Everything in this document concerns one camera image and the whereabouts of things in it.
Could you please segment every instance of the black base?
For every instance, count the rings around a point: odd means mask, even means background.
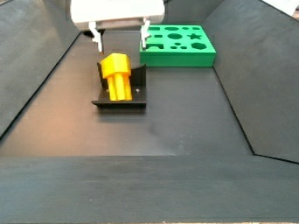
[[[98,63],[98,72],[102,83],[98,101],[92,101],[99,108],[110,109],[144,109],[146,108],[146,65],[132,68],[130,83],[132,88],[132,101],[111,101],[108,94],[108,81],[103,79],[102,65]]]

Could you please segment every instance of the circular hole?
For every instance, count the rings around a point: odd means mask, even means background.
[[[167,31],[178,31],[178,30],[179,30],[178,27],[166,27],[164,29],[166,29]]]
[[[168,35],[168,38],[170,39],[180,39],[183,37],[183,35],[182,34],[178,34],[178,33],[171,33],[170,35]]]
[[[203,49],[207,48],[207,46],[202,43],[192,43],[191,47],[195,48],[195,49],[199,49],[199,50],[203,50]]]

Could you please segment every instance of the green foam block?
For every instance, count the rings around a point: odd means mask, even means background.
[[[151,25],[140,63],[148,67],[212,67],[216,51],[199,25]]]

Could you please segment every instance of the yellow block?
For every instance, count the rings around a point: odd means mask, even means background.
[[[130,59],[126,54],[112,53],[102,61],[103,78],[107,79],[110,100],[132,101]]]

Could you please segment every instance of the black surface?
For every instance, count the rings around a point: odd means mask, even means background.
[[[127,53],[139,65],[136,31],[107,32],[104,43],[104,57]],[[82,35],[10,129],[0,156],[250,154],[212,68],[148,68],[146,111],[103,112],[90,103],[99,97],[100,59]]]
[[[52,0],[0,7],[0,136],[79,35]]]
[[[298,222],[298,173],[234,154],[3,157],[0,223]]]
[[[163,24],[200,25],[223,0],[172,0],[164,5]]]
[[[262,1],[230,0],[204,28],[255,153],[299,162],[299,22]]]
[[[100,113],[98,60],[80,36],[2,140],[0,223],[298,222],[299,165],[251,155],[214,70],[148,68],[146,113]]]

